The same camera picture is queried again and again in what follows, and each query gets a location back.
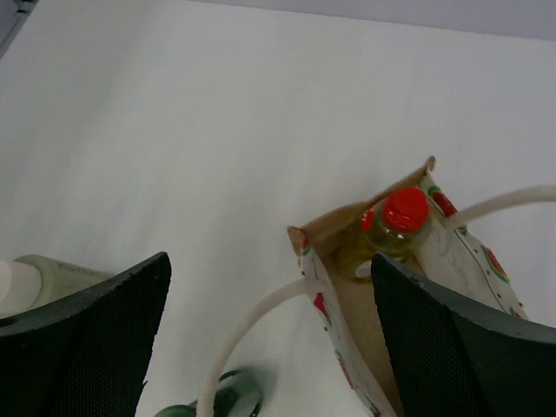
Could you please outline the dark sauce bottle red cap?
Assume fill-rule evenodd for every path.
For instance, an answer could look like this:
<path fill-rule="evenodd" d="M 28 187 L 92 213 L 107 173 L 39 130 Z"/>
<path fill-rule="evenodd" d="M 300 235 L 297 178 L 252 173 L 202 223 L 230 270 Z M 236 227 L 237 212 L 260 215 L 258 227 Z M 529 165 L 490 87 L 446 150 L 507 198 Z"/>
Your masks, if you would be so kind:
<path fill-rule="evenodd" d="M 195 400 L 187 405 L 172 405 L 155 414 L 155 417 L 197 416 Z M 215 393 L 215 417 L 255 417 L 263 405 L 263 392 L 254 374 L 246 369 L 235 369 L 222 374 Z"/>

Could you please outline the burlap canvas bag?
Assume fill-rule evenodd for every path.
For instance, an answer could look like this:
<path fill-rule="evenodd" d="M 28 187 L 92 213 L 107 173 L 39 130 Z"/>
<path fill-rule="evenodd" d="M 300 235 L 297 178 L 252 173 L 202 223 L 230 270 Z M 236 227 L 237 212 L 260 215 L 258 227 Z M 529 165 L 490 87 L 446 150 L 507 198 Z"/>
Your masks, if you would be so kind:
<path fill-rule="evenodd" d="M 299 295 L 308 295 L 319 311 L 344 375 L 368 413 L 402 415 L 370 280 L 372 252 L 360 257 L 346 256 L 345 252 L 356 245 L 355 233 L 378 218 L 378 205 L 403 189 L 413 190 L 431 213 L 432 234 L 404 256 L 409 268 L 481 305 L 516 317 L 525 316 L 493 251 L 468 231 L 467 224 L 504 209 L 553 202 L 554 186 L 518 189 L 458 210 L 432 178 L 434 164 L 435 160 L 429 158 L 422 167 L 371 199 L 288 229 L 302 278 L 259 301 L 235 328 L 209 371 L 198 402 L 199 415 L 215 415 L 218 377 L 245 334 L 264 315 Z"/>

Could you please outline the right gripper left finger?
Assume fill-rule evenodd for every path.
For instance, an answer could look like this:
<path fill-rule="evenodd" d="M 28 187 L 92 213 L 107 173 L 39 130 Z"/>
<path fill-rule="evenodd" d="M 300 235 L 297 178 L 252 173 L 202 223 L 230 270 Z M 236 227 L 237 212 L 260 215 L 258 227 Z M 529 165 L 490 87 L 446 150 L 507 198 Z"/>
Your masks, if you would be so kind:
<path fill-rule="evenodd" d="M 160 252 L 106 281 L 1 320 L 3 416 L 132 416 L 171 278 Z"/>

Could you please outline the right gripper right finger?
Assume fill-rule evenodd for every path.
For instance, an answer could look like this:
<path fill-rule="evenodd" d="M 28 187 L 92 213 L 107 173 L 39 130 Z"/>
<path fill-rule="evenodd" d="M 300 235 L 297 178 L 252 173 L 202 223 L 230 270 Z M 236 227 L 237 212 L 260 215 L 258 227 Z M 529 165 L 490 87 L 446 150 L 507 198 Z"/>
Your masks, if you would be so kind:
<path fill-rule="evenodd" d="M 374 299 L 407 416 L 553 416 L 555 330 L 490 308 L 382 254 Z"/>

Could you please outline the oil bottle red cap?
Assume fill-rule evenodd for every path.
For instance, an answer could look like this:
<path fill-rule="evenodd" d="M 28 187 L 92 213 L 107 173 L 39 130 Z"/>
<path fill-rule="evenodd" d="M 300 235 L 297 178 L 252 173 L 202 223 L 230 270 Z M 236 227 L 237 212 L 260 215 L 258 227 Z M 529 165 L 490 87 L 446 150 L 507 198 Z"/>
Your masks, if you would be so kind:
<path fill-rule="evenodd" d="M 431 235 L 432 221 L 425 193 L 415 187 L 394 191 L 368 208 L 350 227 L 334 256 L 338 273 L 349 280 L 365 281 L 377 253 L 404 262 Z"/>

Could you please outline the white jar with lid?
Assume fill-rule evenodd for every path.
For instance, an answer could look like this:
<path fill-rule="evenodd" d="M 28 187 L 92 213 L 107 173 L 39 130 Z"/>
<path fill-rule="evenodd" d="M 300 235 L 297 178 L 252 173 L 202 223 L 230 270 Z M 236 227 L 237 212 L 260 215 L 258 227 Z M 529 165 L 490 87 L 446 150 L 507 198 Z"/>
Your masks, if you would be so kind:
<path fill-rule="evenodd" d="M 112 276 L 41 255 L 1 260 L 1 318 L 50 304 Z"/>

